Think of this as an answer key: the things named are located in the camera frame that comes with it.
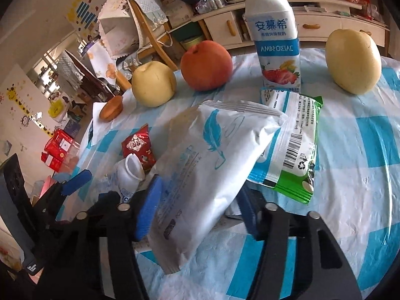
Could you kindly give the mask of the green white snack packet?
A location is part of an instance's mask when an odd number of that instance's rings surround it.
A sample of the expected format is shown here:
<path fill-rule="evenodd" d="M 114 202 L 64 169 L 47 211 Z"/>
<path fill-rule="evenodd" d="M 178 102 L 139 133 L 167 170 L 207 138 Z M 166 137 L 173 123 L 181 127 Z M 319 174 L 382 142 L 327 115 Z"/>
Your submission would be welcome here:
<path fill-rule="evenodd" d="M 271 143 L 251 170 L 248 180 L 308 204 L 314 192 L 317 123 L 322 97 L 263 88 L 261 103 L 287 115 Z"/>

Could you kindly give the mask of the white feather wipes pack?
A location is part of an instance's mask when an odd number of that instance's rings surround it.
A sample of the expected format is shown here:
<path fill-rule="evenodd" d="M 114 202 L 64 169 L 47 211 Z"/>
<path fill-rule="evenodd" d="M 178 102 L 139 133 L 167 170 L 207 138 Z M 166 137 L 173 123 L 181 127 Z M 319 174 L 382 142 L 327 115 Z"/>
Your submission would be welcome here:
<path fill-rule="evenodd" d="M 177 117 L 156 161 L 163 191 L 148 241 L 165 274 L 179 272 L 229 207 L 288 119 L 253 101 L 203 101 Z"/>

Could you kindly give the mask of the red gift boxes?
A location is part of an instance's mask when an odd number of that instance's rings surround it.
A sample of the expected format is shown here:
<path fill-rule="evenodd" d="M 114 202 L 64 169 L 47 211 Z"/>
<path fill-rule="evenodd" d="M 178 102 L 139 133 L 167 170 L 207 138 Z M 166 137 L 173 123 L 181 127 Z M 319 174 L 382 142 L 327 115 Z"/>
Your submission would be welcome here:
<path fill-rule="evenodd" d="M 62 129 L 56 129 L 41 153 L 41 161 L 56 173 L 71 174 L 75 164 L 73 138 Z"/>

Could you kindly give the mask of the yellow plastic bag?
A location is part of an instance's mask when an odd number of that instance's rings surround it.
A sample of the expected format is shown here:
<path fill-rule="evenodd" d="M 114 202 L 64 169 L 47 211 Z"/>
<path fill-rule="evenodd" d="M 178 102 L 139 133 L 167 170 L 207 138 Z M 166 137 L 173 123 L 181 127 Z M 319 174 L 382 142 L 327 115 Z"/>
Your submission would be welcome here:
<path fill-rule="evenodd" d="M 55 119 L 59 114 L 62 113 L 65 106 L 61 99 L 50 101 L 50 106 L 48 108 L 48 114 L 51 118 Z"/>

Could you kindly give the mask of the small red snack wrapper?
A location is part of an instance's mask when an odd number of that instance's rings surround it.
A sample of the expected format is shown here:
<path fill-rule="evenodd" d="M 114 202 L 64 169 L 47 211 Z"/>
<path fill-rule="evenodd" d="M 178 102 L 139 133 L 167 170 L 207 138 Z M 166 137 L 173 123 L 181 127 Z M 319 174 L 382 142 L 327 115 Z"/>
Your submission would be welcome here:
<path fill-rule="evenodd" d="M 147 174 L 156 163 L 152 150 L 148 124 L 143 125 L 138 129 L 138 131 L 129 135 L 124 141 L 122 141 L 121 148 L 123 158 L 126 158 L 130 154 L 138 157 L 145 174 Z"/>

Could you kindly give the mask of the dark wooden chair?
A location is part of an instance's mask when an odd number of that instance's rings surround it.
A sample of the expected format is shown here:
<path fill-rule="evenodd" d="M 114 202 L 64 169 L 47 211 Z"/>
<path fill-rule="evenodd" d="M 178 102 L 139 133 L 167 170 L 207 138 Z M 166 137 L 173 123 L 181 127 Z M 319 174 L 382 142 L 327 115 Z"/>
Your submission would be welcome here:
<path fill-rule="evenodd" d="M 56 72 L 58 73 L 57 84 L 70 97 L 105 102 L 114 96 L 107 84 L 95 77 L 66 49 L 58 57 Z"/>

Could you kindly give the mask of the yellow pear left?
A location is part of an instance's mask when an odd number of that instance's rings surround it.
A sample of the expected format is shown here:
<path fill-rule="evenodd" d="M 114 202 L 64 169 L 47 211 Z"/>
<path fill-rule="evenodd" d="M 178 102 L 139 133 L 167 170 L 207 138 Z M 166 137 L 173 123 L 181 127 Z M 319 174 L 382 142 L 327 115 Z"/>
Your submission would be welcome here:
<path fill-rule="evenodd" d="M 131 89 L 140 104 L 155 108 L 173 98 L 176 77 L 167 65 L 158 61 L 147 62 L 133 72 Z"/>

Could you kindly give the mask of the yellow pear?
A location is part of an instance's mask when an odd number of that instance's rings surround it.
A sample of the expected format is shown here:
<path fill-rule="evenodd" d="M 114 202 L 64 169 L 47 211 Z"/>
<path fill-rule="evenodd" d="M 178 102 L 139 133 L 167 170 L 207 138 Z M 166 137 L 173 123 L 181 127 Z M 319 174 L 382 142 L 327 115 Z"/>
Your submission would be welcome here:
<path fill-rule="evenodd" d="M 371 91 L 382 74 L 380 52 L 366 32 L 333 31 L 325 44 L 325 59 L 334 82 L 353 95 Z"/>
<path fill-rule="evenodd" d="M 176 77 L 167 65 L 158 61 L 147 62 L 133 72 L 131 89 L 140 104 L 155 108 L 173 98 Z"/>

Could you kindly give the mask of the yellow pear right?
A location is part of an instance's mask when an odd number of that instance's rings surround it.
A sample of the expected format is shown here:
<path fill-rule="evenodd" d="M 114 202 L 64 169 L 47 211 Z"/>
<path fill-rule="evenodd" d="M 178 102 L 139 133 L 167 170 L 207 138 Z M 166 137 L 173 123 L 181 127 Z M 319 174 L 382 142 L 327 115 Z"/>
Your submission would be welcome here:
<path fill-rule="evenodd" d="M 366 32 L 333 31 L 325 44 L 325 59 L 334 82 L 353 95 L 371 91 L 382 74 L 380 52 Z"/>

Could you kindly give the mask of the red orange apple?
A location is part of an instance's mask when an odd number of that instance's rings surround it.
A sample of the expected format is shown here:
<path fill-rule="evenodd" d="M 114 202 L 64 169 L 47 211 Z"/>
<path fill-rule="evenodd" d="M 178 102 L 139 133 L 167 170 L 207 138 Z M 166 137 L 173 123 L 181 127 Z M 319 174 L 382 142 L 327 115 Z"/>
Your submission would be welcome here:
<path fill-rule="evenodd" d="M 215 90 L 231 79 L 233 61 L 222 45 L 206 40 L 186 51 L 180 61 L 180 70 L 186 83 L 195 91 Z"/>

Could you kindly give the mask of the wooden chair with covers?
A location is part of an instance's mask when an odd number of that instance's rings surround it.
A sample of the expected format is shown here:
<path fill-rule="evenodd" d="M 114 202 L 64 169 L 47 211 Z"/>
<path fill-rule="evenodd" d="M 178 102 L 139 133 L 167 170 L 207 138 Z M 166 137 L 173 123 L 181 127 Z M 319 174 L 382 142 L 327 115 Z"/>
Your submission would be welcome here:
<path fill-rule="evenodd" d="M 140 64 L 142 52 L 157 53 L 170 69 L 178 67 L 165 49 L 174 42 L 160 0 L 106 0 L 98 15 L 100 38 L 113 60 Z"/>

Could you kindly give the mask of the green waste basket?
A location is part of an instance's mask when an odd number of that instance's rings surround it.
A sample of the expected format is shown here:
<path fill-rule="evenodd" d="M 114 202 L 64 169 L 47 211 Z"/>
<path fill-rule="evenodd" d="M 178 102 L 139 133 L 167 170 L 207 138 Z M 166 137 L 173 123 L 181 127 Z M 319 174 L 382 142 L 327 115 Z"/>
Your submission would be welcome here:
<path fill-rule="evenodd" d="M 204 41 L 204 36 L 199 35 L 199 36 L 194 36 L 188 39 L 185 39 L 184 41 L 181 41 L 181 45 L 183 48 L 188 51 L 190 48 L 196 46 L 197 44 L 200 44 L 202 41 Z"/>

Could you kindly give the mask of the white Ambrosial yogurt bottle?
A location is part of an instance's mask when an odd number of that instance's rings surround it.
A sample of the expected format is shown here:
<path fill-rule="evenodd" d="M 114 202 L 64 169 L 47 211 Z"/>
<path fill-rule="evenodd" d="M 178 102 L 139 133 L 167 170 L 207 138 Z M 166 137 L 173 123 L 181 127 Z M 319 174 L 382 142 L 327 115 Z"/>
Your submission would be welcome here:
<path fill-rule="evenodd" d="M 288 0 L 245 0 L 245 22 L 266 88 L 299 92 L 300 42 Z"/>

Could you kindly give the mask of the white TV cabinet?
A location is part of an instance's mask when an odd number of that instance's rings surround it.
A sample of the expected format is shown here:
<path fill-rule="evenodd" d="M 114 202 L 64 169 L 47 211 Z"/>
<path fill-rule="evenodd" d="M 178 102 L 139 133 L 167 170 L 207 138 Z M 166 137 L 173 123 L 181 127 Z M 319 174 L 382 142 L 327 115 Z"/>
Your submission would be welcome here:
<path fill-rule="evenodd" d="M 288 0 L 298 26 L 298 38 L 310 44 L 324 44 L 336 29 L 352 29 L 371 36 L 376 45 L 388 53 L 390 30 L 386 25 L 367 20 L 351 11 L 361 10 L 356 3 L 344 0 Z M 223 8 L 196 15 L 191 21 L 198 23 L 207 40 L 213 40 L 227 50 L 253 46 L 248 26 L 243 18 L 246 3 L 233 3 Z"/>

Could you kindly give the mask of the giraffe height wall sticker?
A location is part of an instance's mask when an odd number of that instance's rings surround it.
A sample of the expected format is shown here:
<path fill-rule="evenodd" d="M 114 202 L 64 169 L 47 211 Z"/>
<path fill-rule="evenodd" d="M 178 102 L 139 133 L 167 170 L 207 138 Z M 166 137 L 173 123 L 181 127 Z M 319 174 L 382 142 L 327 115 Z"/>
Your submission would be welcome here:
<path fill-rule="evenodd" d="M 38 117 L 38 112 L 34 113 L 29 109 L 29 107 L 20 99 L 18 93 L 16 91 L 16 87 L 13 84 L 10 88 L 7 88 L 7 96 L 10 101 L 13 101 L 16 106 L 22 111 L 22 125 L 27 127 L 30 122 L 33 122 L 41 131 L 45 132 L 45 134 L 49 137 L 54 136 L 54 129 L 49 129 L 46 127 Z"/>

